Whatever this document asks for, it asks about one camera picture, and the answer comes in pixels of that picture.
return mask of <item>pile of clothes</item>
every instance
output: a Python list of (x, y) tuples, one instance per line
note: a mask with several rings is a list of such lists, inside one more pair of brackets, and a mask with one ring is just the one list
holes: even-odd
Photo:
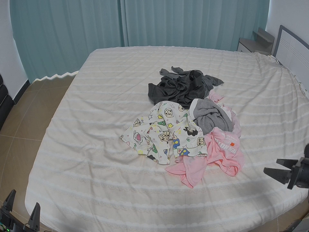
[(148, 85), (154, 107), (148, 116), (136, 118), (120, 138), (159, 164), (170, 163), (172, 150), (176, 164), (166, 171), (179, 175), (189, 188), (210, 164), (235, 176), (244, 165), (241, 128), (232, 109), (220, 102), (223, 96), (213, 91), (223, 81), (199, 70), (172, 70), (176, 74), (161, 69), (161, 82)]

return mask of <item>white wall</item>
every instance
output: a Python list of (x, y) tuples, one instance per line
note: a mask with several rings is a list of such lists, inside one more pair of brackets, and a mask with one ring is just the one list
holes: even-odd
[(14, 99), (28, 78), (13, 39), (9, 0), (0, 0), (0, 74)]
[(270, 0), (266, 31), (275, 37), (280, 25), (309, 44), (309, 0)]

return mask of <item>striped bed sheet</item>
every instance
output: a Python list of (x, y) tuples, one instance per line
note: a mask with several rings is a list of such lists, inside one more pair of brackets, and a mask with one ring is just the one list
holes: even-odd
[[(119, 136), (153, 104), (159, 70), (198, 69), (241, 127), (245, 165), (235, 177), (207, 166), (190, 189), (138, 155)], [(259, 53), (189, 47), (121, 47), (92, 52), (64, 95), (37, 153), (25, 197), (41, 222), (70, 231), (249, 231), (307, 197), (263, 173), (298, 159), (309, 142), (309, 101), (284, 67)]]

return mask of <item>gray knit garment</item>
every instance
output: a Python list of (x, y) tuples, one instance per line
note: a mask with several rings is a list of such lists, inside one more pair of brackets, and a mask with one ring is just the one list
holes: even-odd
[(194, 122), (202, 129), (204, 135), (210, 133), (214, 127), (229, 132), (233, 130), (232, 122), (227, 114), (208, 98), (198, 99), (193, 116)]

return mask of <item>nightstand shelf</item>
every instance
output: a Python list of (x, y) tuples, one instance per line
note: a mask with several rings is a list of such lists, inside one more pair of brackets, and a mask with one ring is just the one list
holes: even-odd
[(259, 28), (257, 32), (253, 31), (256, 40), (240, 38), (238, 43), (238, 52), (259, 52), (264, 55), (270, 55), (275, 37)]

